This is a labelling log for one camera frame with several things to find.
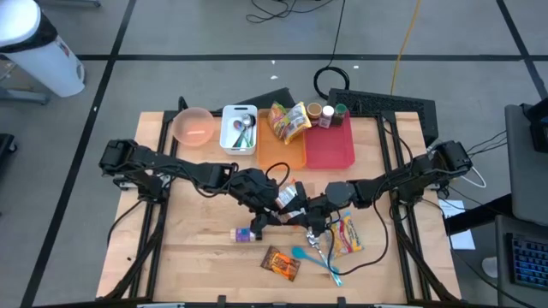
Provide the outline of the brown orange snack bag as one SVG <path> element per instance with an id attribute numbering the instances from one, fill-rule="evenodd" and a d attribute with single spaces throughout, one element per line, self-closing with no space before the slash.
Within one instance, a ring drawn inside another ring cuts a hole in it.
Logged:
<path id="1" fill-rule="evenodd" d="M 260 267 L 277 273 L 289 281 L 294 281 L 301 262 L 281 253 L 276 247 L 270 246 L 261 262 Z"/>

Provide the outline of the orange plastic bin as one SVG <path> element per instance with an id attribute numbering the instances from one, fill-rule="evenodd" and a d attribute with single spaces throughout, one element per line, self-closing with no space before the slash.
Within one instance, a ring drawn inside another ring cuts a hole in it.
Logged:
<path id="1" fill-rule="evenodd" d="M 262 169 L 275 163 L 287 163 L 292 169 L 303 169 L 307 163 L 304 134 L 300 134 L 288 145 L 278 139 L 269 127 L 268 109 L 258 110 L 258 132 L 256 137 L 256 160 Z"/>

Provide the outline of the green pink ramen pack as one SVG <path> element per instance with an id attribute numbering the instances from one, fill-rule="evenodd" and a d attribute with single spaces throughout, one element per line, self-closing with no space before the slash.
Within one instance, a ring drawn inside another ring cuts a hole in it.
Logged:
<path id="1" fill-rule="evenodd" d="M 274 101 L 267 116 L 269 127 L 278 139 L 283 138 L 283 132 L 289 125 L 286 109 L 278 102 Z"/>

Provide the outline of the yellow Maruchan ramen pack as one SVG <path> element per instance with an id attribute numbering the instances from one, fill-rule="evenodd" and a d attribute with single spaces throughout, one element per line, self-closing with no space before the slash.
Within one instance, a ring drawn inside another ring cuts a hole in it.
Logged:
<path id="1" fill-rule="evenodd" d="M 312 126 L 303 102 L 299 102 L 290 109 L 284 118 L 285 127 L 282 132 L 282 139 L 285 145 L 290 144 L 294 138 Z"/>

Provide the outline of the purple label spice jar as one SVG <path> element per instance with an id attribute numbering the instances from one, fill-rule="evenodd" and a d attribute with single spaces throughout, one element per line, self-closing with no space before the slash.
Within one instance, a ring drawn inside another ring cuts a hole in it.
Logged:
<path id="1" fill-rule="evenodd" d="M 250 228 L 232 228 L 230 239 L 235 243 L 249 243 L 257 240 L 256 234 Z"/>

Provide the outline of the black floor object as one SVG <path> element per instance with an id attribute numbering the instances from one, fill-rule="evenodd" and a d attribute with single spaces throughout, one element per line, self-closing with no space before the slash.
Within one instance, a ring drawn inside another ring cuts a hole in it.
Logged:
<path id="1" fill-rule="evenodd" d="M 8 133 L 0 133 L 0 157 L 14 153 L 18 150 L 15 136 Z"/>

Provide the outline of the brown spice jar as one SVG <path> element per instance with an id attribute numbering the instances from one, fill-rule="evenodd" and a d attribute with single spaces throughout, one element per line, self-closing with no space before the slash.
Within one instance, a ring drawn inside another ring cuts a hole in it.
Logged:
<path id="1" fill-rule="evenodd" d="M 323 107 L 321 104 L 318 103 L 310 103 L 306 107 L 307 110 L 307 117 L 309 121 L 311 122 L 312 126 L 317 126 L 319 124 L 319 120 L 322 116 Z"/>

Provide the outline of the teal plastic spoon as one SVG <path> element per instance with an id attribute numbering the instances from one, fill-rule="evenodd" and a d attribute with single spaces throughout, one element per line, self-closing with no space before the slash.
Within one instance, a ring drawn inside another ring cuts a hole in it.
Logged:
<path id="1" fill-rule="evenodd" d="M 313 262 L 313 263 L 315 263 L 319 266 L 322 266 L 326 269 L 328 268 L 327 264 L 324 261 L 320 261 L 317 258 L 313 258 L 313 257 L 309 256 L 307 254 L 307 252 L 299 246 L 293 246 L 292 249 L 291 249 L 291 253 L 292 253 L 293 257 L 296 258 L 296 259 L 305 259 L 305 260 L 311 261 L 311 262 Z"/>

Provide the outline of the orange Maruchan ramen pack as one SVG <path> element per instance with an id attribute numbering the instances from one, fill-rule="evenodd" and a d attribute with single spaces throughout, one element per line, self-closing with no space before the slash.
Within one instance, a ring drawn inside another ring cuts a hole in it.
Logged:
<path id="1" fill-rule="evenodd" d="M 307 213 L 307 194 L 304 185 L 300 181 L 296 181 L 286 185 L 278 194 L 278 197 L 300 199 L 305 202 L 305 207 L 300 211 L 292 212 L 277 212 L 280 220 L 284 222 L 284 225 L 291 225 L 290 219 L 294 216 Z"/>

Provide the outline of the silver spoon blue handle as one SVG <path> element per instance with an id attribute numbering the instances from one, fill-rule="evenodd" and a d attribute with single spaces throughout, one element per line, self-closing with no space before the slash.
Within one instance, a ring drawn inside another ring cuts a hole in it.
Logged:
<path id="1" fill-rule="evenodd" d="M 320 248 L 320 239 L 318 237 L 315 237 L 312 231 L 307 231 L 306 237 L 309 245 L 318 252 L 319 256 L 323 260 L 325 267 L 329 270 L 330 275 L 333 278 L 336 285 L 338 287 L 342 287 L 343 281 L 341 280 L 339 275 L 336 273 L 336 271 L 330 266 L 330 259 L 328 259 L 327 255 L 324 254 Z"/>

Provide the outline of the yellow red snack packet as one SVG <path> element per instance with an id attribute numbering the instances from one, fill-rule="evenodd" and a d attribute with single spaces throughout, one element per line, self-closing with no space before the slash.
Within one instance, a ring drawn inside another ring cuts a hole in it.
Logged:
<path id="1" fill-rule="evenodd" d="M 333 244 L 331 258 L 339 258 L 363 250 L 364 246 L 349 211 L 346 211 L 336 222 L 333 222 L 330 225 L 330 230 L 332 234 L 328 234 L 328 239 Z"/>

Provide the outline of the white plastic bin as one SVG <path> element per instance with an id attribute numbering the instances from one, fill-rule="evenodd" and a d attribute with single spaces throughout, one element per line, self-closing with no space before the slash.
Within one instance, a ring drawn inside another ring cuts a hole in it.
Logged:
<path id="1" fill-rule="evenodd" d="M 239 120 L 242 122 L 244 114 L 252 114 L 256 118 L 256 124 L 253 127 L 253 146 L 234 148 L 233 144 L 239 136 L 239 132 L 234 128 L 233 122 Z M 229 155 L 252 155 L 256 150 L 256 137 L 258 130 L 258 109 L 253 105 L 227 105 L 223 108 L 219 144 Z"/>

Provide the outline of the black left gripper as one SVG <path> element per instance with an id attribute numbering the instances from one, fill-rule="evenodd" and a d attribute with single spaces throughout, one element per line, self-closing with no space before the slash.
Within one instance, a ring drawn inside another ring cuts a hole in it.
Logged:
<path id="1" fill-rule="evenodd" d="M 244 169 L 233 176 L 233 198 L 238 205 L 245 205 L 255 218 L 250 222 L 250 229 L 257 240 L 263 238 L 262 230 L 267 225 L 282 226 L 277 213 L 290 212 L 293 197 L 278 197 L 279 186 L 274 179 L 268 178 L 260 169 Z"/>

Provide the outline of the small clear glass bottle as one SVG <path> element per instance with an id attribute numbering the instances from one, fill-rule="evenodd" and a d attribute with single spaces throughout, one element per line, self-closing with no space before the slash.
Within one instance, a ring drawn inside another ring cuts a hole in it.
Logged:
<path id="1" fill-rule="evenodd" d="M 334 115 L 334 108 L 330 105 L 326 105 L 322 109 L 322 113 L 319 118 L 318 125 L 322 128 L 329 128 L 331 125 L 331 119 Z"/>

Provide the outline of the green lid glass jar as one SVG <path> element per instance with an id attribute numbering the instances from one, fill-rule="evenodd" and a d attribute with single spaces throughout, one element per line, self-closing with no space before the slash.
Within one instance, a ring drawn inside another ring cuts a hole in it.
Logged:
<path id="1" fill-rule="evenodd" d="M 334 108 L 331 125 L 334 127 L 340 127 L 344 122 L 347 111 L 348 108 L 344 104 L 337 104 Z"/>

